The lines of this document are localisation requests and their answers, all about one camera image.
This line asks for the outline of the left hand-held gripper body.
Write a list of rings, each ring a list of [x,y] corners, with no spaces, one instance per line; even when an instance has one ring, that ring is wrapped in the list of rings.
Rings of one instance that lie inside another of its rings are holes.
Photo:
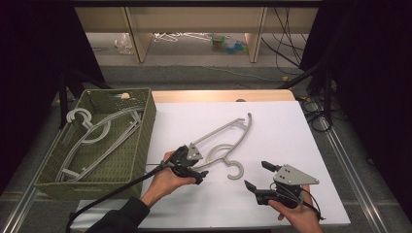
[[[194,144],[183,145],[172,153],[167,164],[176,176],[193,178],[193,173],[196,171],[192,167],[202,158],[203,156]]]

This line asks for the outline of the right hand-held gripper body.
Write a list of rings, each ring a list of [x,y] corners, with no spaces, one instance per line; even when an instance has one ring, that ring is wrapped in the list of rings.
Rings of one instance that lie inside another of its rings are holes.
[[[259,205],[267,205],[269,200],[282,203],[290,209],[304,203],[301,195],[304,184],[319,184],[320,181],[291,165],[281,166],[278,172],[273,172],[273,184],[268,189],[258,189],[255,197]]]

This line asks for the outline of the green woven basket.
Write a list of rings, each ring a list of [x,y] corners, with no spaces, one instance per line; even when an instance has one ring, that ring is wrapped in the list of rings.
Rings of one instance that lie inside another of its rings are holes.
[[[85,90],[35,186],[54,199],[97,199],[143,176],[155,116],[148,88]]]

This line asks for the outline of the person's left hand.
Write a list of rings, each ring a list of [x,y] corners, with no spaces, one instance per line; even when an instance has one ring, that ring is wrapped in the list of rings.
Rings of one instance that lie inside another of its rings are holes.
[[[194,183],[195,178],[180,178],[172,172],[170,167],[166,167],[154,175],[149,188],[140,200],[150,209],[156,202],[177,188]]]

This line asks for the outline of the person's right hand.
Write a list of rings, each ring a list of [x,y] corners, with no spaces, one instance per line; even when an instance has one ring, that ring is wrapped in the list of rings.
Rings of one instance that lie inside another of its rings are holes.
[[[324,233],[317,214],[309,207],[290,209],[275,200],[269,200],[268,205],[279,213],[279,220],[286,218],[298,233]]]

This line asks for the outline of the white table cover sheet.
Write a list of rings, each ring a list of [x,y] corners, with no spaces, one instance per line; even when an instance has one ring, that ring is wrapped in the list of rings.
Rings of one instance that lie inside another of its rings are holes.
[[[219,161],[208,167],[200,185],[185,185],[157,202],[141,223],[143,231],[259,229],[280,225],[276,212],[258,204],[245,184],[267,189],[272,172],[262,162],[289,164],[318,179],[311,188],[321,208],[324,225],[345,225],[349,218],[338,196],[300,106],[295,101],[159,103],[148,155],[154,166],[163,155],[237,118],[252,122],[249,131],[232,127],[198,147],[233,143],[230,158],[244,167],[241,179],[232,181],[235,168]]]

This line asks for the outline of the black curtain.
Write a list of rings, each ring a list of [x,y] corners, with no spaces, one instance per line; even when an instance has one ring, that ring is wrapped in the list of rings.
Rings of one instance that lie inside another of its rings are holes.
[[[330,58],[344,112],[412,223],[412,0],[322,0],[299,68],[326,53],[343,19],[355,22]]]
[[[0,0],[0,194],[56,93],[104,77],[70,0]]]

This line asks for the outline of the colourful toys pile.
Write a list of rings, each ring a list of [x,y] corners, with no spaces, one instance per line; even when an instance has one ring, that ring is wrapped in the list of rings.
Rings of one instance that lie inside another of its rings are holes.
[[[249,53],[247,45],[239,40],[232,39],[229,36],[214,34],[211,38],[212,48],[214,50],[220,50],[227,54],[235,54],[242,52]]]

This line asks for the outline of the clear plastic bag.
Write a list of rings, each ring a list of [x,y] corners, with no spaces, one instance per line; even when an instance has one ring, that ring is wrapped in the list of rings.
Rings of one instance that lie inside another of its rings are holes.
[[[121,36],[115,40],[115,48],[120,54],[133,54],[133,46],[128,33],[122,33]]]

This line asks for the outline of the beige wooden desk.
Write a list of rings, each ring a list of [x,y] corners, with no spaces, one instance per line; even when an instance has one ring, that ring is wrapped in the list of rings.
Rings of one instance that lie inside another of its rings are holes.
[[[127,33],[139,63],[146,58],[155,32],[243,33],[250,61],[258,61],[260,36],[281,33],[308,34],[317,8],[293,7],[77,7],[84,31]]]

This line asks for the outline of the aluminium rail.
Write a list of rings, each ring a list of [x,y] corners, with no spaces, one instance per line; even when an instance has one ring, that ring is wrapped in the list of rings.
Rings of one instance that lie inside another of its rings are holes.
[[[354,164],[352,163],[349,154],[344,149],[340,139],[338,138],[336,131],[333,129],[332,124],[322,116],[320,124],[326,136],[334,150],[337,160],[342,167],[344,174],[357,197],[358,203],[374,233],[389,233],[389,228],[383,220],[378,208],[373,203],[371,195],[366,190],[365,185],[361,181],[361,177],[357,172]]]
[[[38,188],[36,188],[34,183],[40,175],[43,166],[46,164],[47,157],[52,151],[52,147],[55,145],[60,134],[60,130],[58,130],[54,134],[54,138],[52,139],[48,150],[43,153],[41,160],[36,167],[34,174],[31,176],[31,180],[26,189],[21,194],[14,194],[10,197],[10,200],[15,200],[17,203],[9,214],[3,227],[0,229],[0,233],[18,233],[33,204],[36,201],[51,200],[51,198],[47,194],[41,192]]]

